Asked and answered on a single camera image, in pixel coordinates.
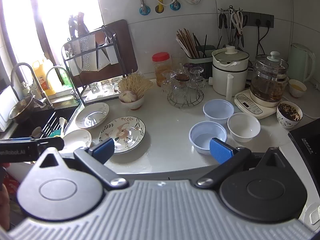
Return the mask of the person's left hand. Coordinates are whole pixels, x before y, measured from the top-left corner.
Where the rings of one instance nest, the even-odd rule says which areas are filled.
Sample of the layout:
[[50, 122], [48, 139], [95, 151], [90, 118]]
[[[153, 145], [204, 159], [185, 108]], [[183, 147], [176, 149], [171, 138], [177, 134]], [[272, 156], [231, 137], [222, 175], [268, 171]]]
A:
[[1, 227], [10, 229], [10, 198], [7, 188], [1, 183]]

